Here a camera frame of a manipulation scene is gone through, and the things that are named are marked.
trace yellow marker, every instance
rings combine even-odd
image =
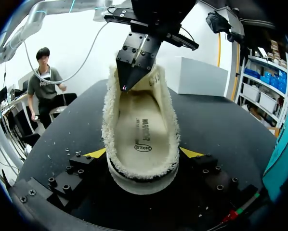
[[[180,150],[186,154],[186,156],[188,156],[189,158],[192,158],[192,157],[196,157],[196,156],[203,156],[204,154],[202,153],[196,153],[196,152],[193,152],[193,151],[190,151],[188,149],[185,149],[185,148],[182,148],[182,147],[179,147]]]
[[[95,152],[92,152],[92,153],[87,153],[83,156],[91,156],[91,157],[94,157],[94,158],[99,158],[100,156],[102,156],[102,154],[105,153],[105,148],[103,149],[100,149],[98,151],[95,151]]]

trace insole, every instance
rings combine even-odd
[[[148,91],[122,93],[115,130],[117,157],[125,168],[139,174],[162,165],[169,140],[158,103]]]

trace black pants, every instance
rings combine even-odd
[[[66,105],[69,105],[77,98],[77,95],[75,93],[68,93],[64,94],[64,97]],[[47,129],[47,127],[51,124],[51,118],[49,115],[50,111],[61,106],[65,106],[63,95],[57,95],[51,100],[43,100],[39,102],[39,118],[45,129]]]

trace metal shelving unit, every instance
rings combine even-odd
[[[267,84],[265,82],[263,82],[262,80],[258,79],[258,78],[255,78],[253,76],[250,76],[250,75],[247,75],[244,73],[245,71],[245,67],[247,65],[249,65],[250,63],[256,63],[256,64],[259,64],[263,67],[266,67],[266,68],[269,68],[269,69],[272,69],[274,71],[284,71],[287,76],[288,76],[288,68],[284,68],[284,67],[281,67],[273,62],[270,62],[266,59],[263,59],[263,58],[259,58],[259,57],[255,57],[255,56],[251,56],[249,55],[249,61],[247,62],[247,64],[245,65],[245,63],[243,64],[242,68],[241,68],[241,73],[240,73],[240,80],[239,80],[239,85],[238,85],[238,93],[236,95],[236,99],[235,99],[235,103],[238,103],[238,99],[239,97],[243,98],[244,102],[245,100],[248,100],[249,102],[251,102],[252,104],[254,104],[255,106],[257,106],[258,108],[261,108],[264,112],[267,113],[267,115],[269,115],[274,121],[276,121],[276,128],[279,128],[282,126],[283,122],[284,122],[284,114],[285,114],[285,109],[286,109],[286,106],[287,106],[287,101],[288,101],[288,80],[287,80],[287,90],[286,90],[286,93],[284,94],[283,92],[281,92],[280,90],[278,90],[277,88],[273,87],[272,85],[270,84]],[[284,98],[284,102],[283,102],[283,105],[282,105],[282,108],[279,112],[279,116],[276,116],[274,115],[273,113],[270,113],[268,112],[264,107],[262,107],[258,102],[255,102],[253,100],[251,100],[250,98],[246,97],[243,93],[242,93],[242,83],[243,83],[243,79],[244,78],[247,78],[248,79],[248,84],[250,84],[250,81],[254,81],[262,86],[265,86],[267,88],[269,88],[271,91],[277,93],[280,97],[283,97]]]

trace black hair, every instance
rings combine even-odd
[[[50,56],[49,48],[47,47],[41,48],[36,54],[36,59],[39,60],[42,56]]]

